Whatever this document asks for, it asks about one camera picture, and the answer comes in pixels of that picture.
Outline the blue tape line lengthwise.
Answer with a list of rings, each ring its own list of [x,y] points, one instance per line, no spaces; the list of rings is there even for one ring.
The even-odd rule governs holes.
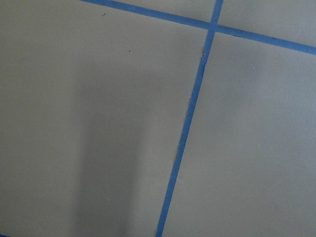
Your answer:
[[[211,20],[209,22],[209,27],[207,29],[207,35],[206,35],[205,42],[204,42],[202,58],[199,62],[195,83],[194,83],[194,86],[192,89],[190,102],[188,104],[188,109],[187,109],[185,121],[183,124],[182,132],[181,132],[181,136],[180,136],[180,140],[179,140],[179,144],[178,144],[176,158],[175,158],[172,170],[171,170],[169,182],[167,185],[163,205],[162,205],[159,220],[158,220],[157,230],[156,230],[156,234],[155,234],[155,236],[157,236],[157,237],[162,236],[164,226],[165,226],[165,223],[167,220],[170,204],[172,201],[173,192],[175,189],[178,173],[179,173],[180,166],[181,166],[182,157],[183,157],[183,154],[185,151],[186,142],[187,142],[188,135],[190,132],[191,123],[193,120],[193,116],[194,116],[196,104],[198,101],[200,88],[202,85],[205,67],[206,67],[206,64],[207,64],[207,61],[209,58],[209,54],[211,51],[214,35],[215,35],[216,30],[217,30],[218,21],[220,18],[222,6],[223,6],[222,0],[215,1],[215,5],[214,5],[213,11],[212,11]]]

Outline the blue tape line crosswise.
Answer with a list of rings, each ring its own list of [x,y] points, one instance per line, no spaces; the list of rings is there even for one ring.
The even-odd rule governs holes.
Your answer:
[[[149,8],[144,8],[144,7],[140,7],[136,5],[131,5],[131,4],[127,4],[127,3],[123,3],[119,1],[89,0],[88,2],[92,4],[96,4],[96,5],[101,5],[101,6],[110,7],[110,8],[114,8],[118,10],[132,12],[132,13],[136,13],[136,14],[140,14],[140,15],[144,15],[148,17],[153,17],[153,18],[157,18],[161,20],[166,20],[170,22],[175,22],[182,25],[187,25],[187,26],[191,26],[195,28],[204,29],[204,30],[207,30],[210,25],[209,22],[205,22],[205,21],[201,21],[201,20],[197,20],[197,19],[193,19],[189,17],[184,17],[180,15],[175,15],[171,13],[166,13],[166,12],[162,12],[158,10],[153,10]],[[309,46],[306,44],[301,44],[301,43],[297,43],[293,41],[288,41],[284,39],[274,38],[274,37],[270,37],[270,36],[266,36],[266,35],[262,35],[258,33],[253,33],[249,31],[244,31],[244,30],[227,27],[223,25],[218,25],[216,28],[216,32],[242,38],[242,39],[253,40],[253,41],[262,42],[262,43],[266,43],[266,44],[270,44],[270,45],[274,45],[278,47],[288,48],[291,50],[300,51],[307,54],[312,54],[312,55],[316,54],[316,48],[313,46]]]

